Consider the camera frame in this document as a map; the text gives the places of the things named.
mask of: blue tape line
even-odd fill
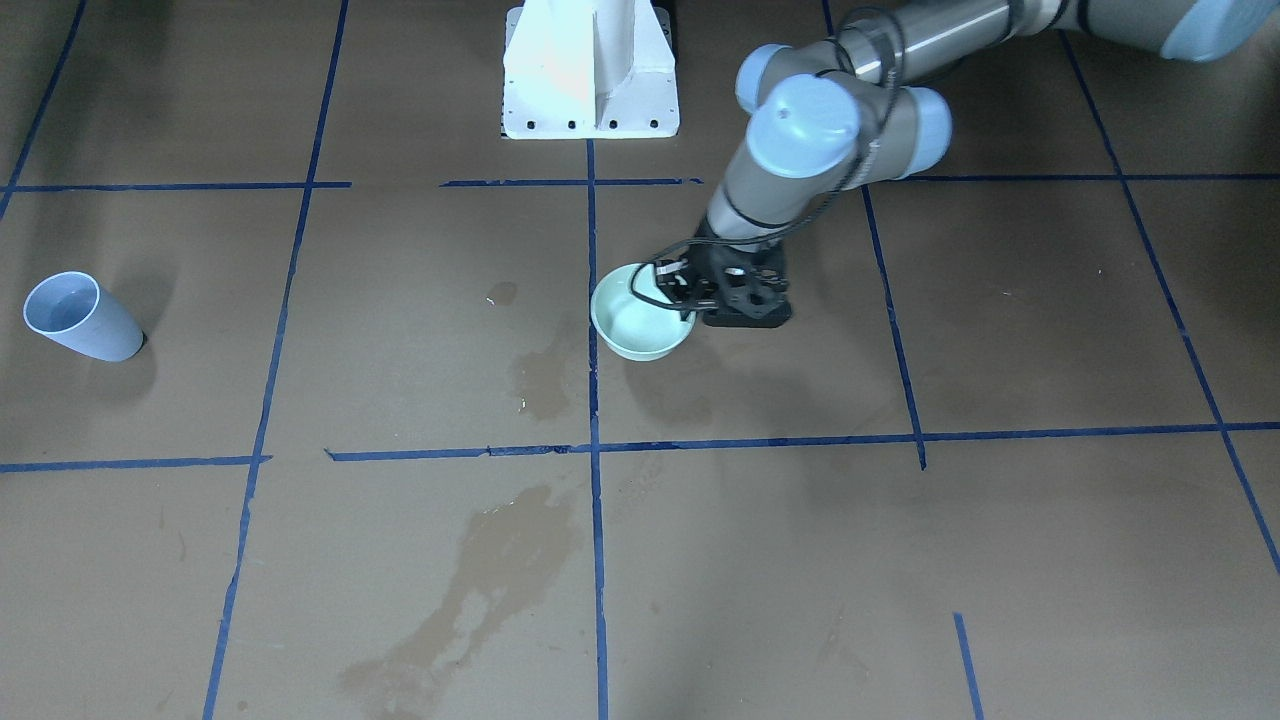
[[[585,179],[465,179],[440,183],[440,187],[581,187]]]
[[[1231,432],[1280,430],[1280,421],[1229,423]],[[1193,423],[1181,425],[1119,425],[1101,428],[1043,428],[1027,430],[970,430],[970,432],[922,432],[878,436],[824,436],[824,437],[780,437],[780,438],[737,438],[737,439],[666,439],[639,442],[602,442],[600,452],[648,452],[668,450],[736,450],[753,447],[814,447],[840,445],[897,445],[924,442],[980,442],[998,439],[1052,439],[1087,437],[1125,437],[1217,433],[1213,423]],[[508,455],[582,455],[591,452],[591,445],[518,445],[507,447],[458,447],[442,450],[388,450],[372,452],[333,452],[325,450],[334,462],[366,462],[379,460],[430,460],[440,457],[483,457]]]
[[[1116,182],[1114,174],[978,174],[978,176],[910,176],[888,182]]]
[[[31,146],[36,143],[36,133],[40,132],[40,123],[45,119],[45,111],[49,110],[49,101],[54,97],[54,88],[58,87],[58,79],[63,76],[63,68],[67,67],[67,58],[72,53],[72,44],[76,42],[76,33],[79,32],[79,23],[81,18],[84,17],[86,5],[87,0],[81,0],[76,5],[76,17],[72,18],[72,27],[67,32],[67,41],[63,42],[63,51],[59,53],[58,63],[54,64],[54,73],[49,76],[49,85],[45,86],[45,95],[40,97],[36,117],[31,119],[31,127],[27,128],[27,137],[22,142],[22,151],[18,152],[18,161],[13,165],[9,183],[4,188],[4,195],[0,195],[0,219],[4,219],[5,211],[9,210],[9,200],[13,197],[14,187],[18,184],[18,178],[22,177],[22,170],[27,167],[27,158],[31,156]]]
[[[270,460],[261,457],[261,462]],[[209,465],[248,465],[250,455],[225,457],[147,457],[141,460],[67,460],[54,462],[8,462],[0,464],[0,474],[5,473],[58,473],[63,470],[142,470],[150,468],[202,468]]]
[[[782,437],[744,439],[668,439],[653,442],[608,442],[602,452],[645,452],[652,450],[739,450],[751,447],[815,447],[829,445],[895,445],[914,443],[914,434]]]
[[[613,178],[596,179],[595,186],[655,186],[655,184],[703,184],[703,178]]]
[[[1280,552],[1276,550],[1275,539],[1271,537],[1271,529],[1267,527],[1266,518],[1262,515],[1262,509],[1258,506],[1258,501],[1253,495],[1253,487],[1249,484],[1249,478],[1244,473],[1244,465],[1240,464],[1240,459],[1235,452],[1235,443],[1231,442],[1231,433],[1222,420],[1222,413],[1217,406],[1217,400],[1213,398],[1213,391],[1210,388],[1208,378],[1204,374],[1204,368],[1201,365],[1199,356],[1196,352],[1196,346],[1192,343],[1192,336],[1187,331],[1187,323],[1183,322],[1183,314],[1178,309],[1178,302],[1174,300],[1174,293],[1169,288],[1169,281],[1165,278],[1165,270],[1160,265],[1160,259],[1156,256],[1156,247],[1151,242],[1151,236],[1147,232],[1147,224],[1142,220],[1142,213],[1138,210],[1138,202],[1133,197],[1133,191],[1129,187],[1129,182],[1124,177],[1124,170],[1120,167],[1120,158],[1116,155],[1115,146],[1111,143],[1111,136],[1107,133],[1107,128],[1102,122],[1102,114],[1098,111],[1097,102],[1093,100],[1093,94],[1089,91],[1089,83],[1084,78],[1084,70],[1080,68],[1080,63],[1075,56],[1075,50],[1071,49],[1071,41],[1066,37],[1065,32],[1059,31],[1059,37],[1062,41],[1062,49],[1066,51],[1066,58],[1071,63],[1071,69],[1075,72],[1075,79],[1080,85],[1080,91],[1084,94],[1084,100],[1089,105],[1089,113],[1093,115],[1093,122],[1098,126],[1098,133],[1102,136],[1102,145],[1106,147],[1107,156],[1111,158],[1111,165],[1115,168],[1116,176],[1120,178],[1120,187],[1124,190],[1125,201],[1129,204],[1129,213],[1133,214],[1133,222],[1138,227],[1138,234],[1142,237],[1142,246],[1147,251],[1147,260],[1151,263],[1151,269],[1156,273],[1156,281],[1160,283],[1160,291],[1165,295],[1165,304],[1169,306],[1169,313],[1174,318],[1174,324],[1178,327],[1178,332],[1183,338],[1183,346],[1187,348],[1187,356],[1192,361],[1192,368],[1196,370],[1196,379],[1199,382],[1201,391],[1204,393],[1204,400],[1208,402],[1210,411],[1213,415],[1213,421],[1222,436],[1222,443],[1226,446],[1226,454],[1231,459],[1231,466],[1235,469],[1236,479],[1240,482],[1240,488],[1244,491],[1244,497],[1249,503],[1249,510],[1253,512],[1253,519],[1258,525],[1258,532],[1262,534],[1262,541],[1266,543],[1267,552],[1271,555],[1271,564],[1275,566],[1277,574],[1280,574]]]
[[[586,301],[595,292],[595,141],[586,141]],[[588,409],[591,425],[591,550],[595,556],[595,697],[598,720],[609,720],[609,646],[604,625],[604,511],[600,500],[600,368],[595,327],[586,328]]]
[[[1050,439],[1073,437],[1123,437],[1216,433],[1212,423],[1185,425],[1132,425],[1115,428],[1048,428],[1039,430],[978,430],[956,433],[924,433],[928,442],[984,441],[984,439]]]
[[[888,286],[888,270],[884,268],[884,250],[879,241],[879,227],[876,224],[876,208],[872,205],[872,191],[863,186],[863,205],[867,208],[867,225],[872,232],[872,247],[876,250],[876,265],[879,268],[881,283],[884,286],[884,310],[888,313],[888,328],[893,334],[893,352],[897,354],[897,372],[902,375],[902,392],[906,396],[906,413],[911,418],[911,432],[915,434],[915,452],[920,457],[920,469],[928,466],[924,455],[924,438],[920,432],[920,414],[915,407],[915,392],[911,389],[911,373],[906,366],[906,351],[902,350],[902,333],[897,327],[897,310],[893,307],[893,291]]]
[[[1280,430],[1280,423],[1228,423],[1226,429],[1236,432]]]
[[[831,0],[822,0],[822,19],[827,23],[827,35],[836,35],[836,23],[831,19]]]
[[[969,633],[964,628],[964,615],[952,612],[956,623],[956,638],[960,641],[960,657],[964,660],[964,674],[969,682],[969,702],[973,703],[974,720],[984,720],[982,694],[978,692],[978,674],[973,670],[973,655],[969,652]]]
[[[19,184],[14,192],[172,192],[189,190],[305,190],[306,182],[182,182],[151,184]],[[310,187],[348,188],[351,182],[314,182]]]
[[[324,96],[320,101],[320,118],[316,120],[315,141],[311,145],[311,164],[307,168],[307,183],[302,190],[302,205],[298,209],[298,227],[293,234],[293,252],[289,256],[289,272],[284,279],[284,296],[280,300],[280,315],[275,325],[275,343],[271,347],[271,364],[266,373],[266,388],[262,393],[262,416],[257,424],[257,434],[253,438],[253,461],[248,466],[248,478],[244,482],[244,502],[241,506],[239,537],[236,546],[236,570],[232,580],[227,585],[227,594],[223,600],[223,616],[218,625],[218,644],[214,650],[214,664],[209,671],[209,689],[205,694],[204,720],[214,720],[214,707],[218,703],[218,687],[223,675],[223,660],[227,657],[227,638],[230,633],[232,615],[236,610],[236,593],[239,588],[241,568],[244,564],[244,544],[248,539],[250,503],[257,489],[257,474],[261,462],[257,461],[266,445],[266,428],[271,419],[271,401],[275,396],[275,379],[280,369],[280,354],[284,347],[284,332],[289,319],[289,295],[293,292],[293,277],[298,269],[298,254],[302,250],[302,237],[307,227],[307,213],[311,209],[311,192],[316,179],[316,167],[320,164],[320,147],[324,142],[325,120],[329,115],[329,101],[333,97],[333,83],[338,74],[338,58],[342,51],[342,36],[347,26],[347,4],[342,0],[338,13],[338,29],[334,32],[333,51],[329,55],[329,74],[325,79]]]
[[[1143,174],[1125,176],[1128,181],[1143,182],[1192,182],[1192,181],[1277,181],[1280,173],[1179,173],[1179,174]]]
[[[564,178],[564,179],[457,179],[440,187],[600,187],[600,186],[660,186],[703,184],[701,178]]]
[[[506,447],[456,447],[443,450],[387,450],[374,452],[334,452],[325,455],[334,462],[370,462],[379,460],[436,460],[440,457],[512,457],[517,455],[573,455],[590,452],[589,445],[516,445]]]

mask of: wet spot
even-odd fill
[[[379,659],[347,667],[339,688],[369,720],[430,717],[453,676],[509,618],[541,602],[573,552],[572,507],[550,488],[526,489],[467,524],[440,606]]]
[[[681,369],[669,364],[627,363],[623,368],[627,386],[636,405],[653,420],[675,428],[704,427],[712,423],[714,410],[705,395],[708,386],[721,387],[724,377],[714,351],[692,338],[681,347]]]
[[[506,307],[516,301],[516,283],[502,282],[489,288],[484,299],[489,305]]]
[[[516,413],[535,420],[548,420],[568,411],[564,375],[571,352],[572,329],[567,325],[557,333],[550,347],[541,352],[520,356],[512,365],[513,395],[518,400]]]

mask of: brown floor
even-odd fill
[[[680,3],[678,136],[593,143],[499,137],[512,4],[0,0],[0,716],[1275,716],[1276,18],[973,56],[788,324],[636,364],[593,278],[824,3]]]

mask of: cup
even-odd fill
[[[142,347],[142,329],[120,302],[79,272],[45,278],[22,306],[27,327],[82,355],[119,363]]]
[[[591,293],[591,324],[611,350],[627,360],[664,357],[694,329],[694,314],[680,319],[678,310],[649,305],[631,293],[631,275],[639,264],[623,265],[604,275]],[[636,292],[667,302],[653,273],[636,277]]]

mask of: water stain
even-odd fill
[[[564,392],[564,374],[571,351],[572,328],[567,324],[556,333],[550,347],[541,352],[520,356],[512,365],[511,374],[516,384],[515,396],[520,400],[517,413],[530,415],[535,420],[548,420],[563,415],[568,410],[568,395]]]
[[[516,301],[516,283],[502,282],[492,288],[489,288],[489,295],[485,295],[485,300],[489,305],[508,306]]]
[[[440,606],[383,657],[347,667],[340,689],[369,720],[425,720],[453,675],[511,616],[541,601],[573,551],[572,507],[552,491],[526,489],[475,514]]]
[[[836,619],[831,623],[831,629],[827,630],[827,639],[823,641],[822,648],[818,651],[818,662],[827,664],[836,660],[841,665],[859,670],[863,676],[870,678],[872,669],[868,667],[867,664],[863,662],[863,659],[859,657],[858,653],[841,639],[841,628],[844,624],[845,605],[841,603],[840,612],[836,614]]]

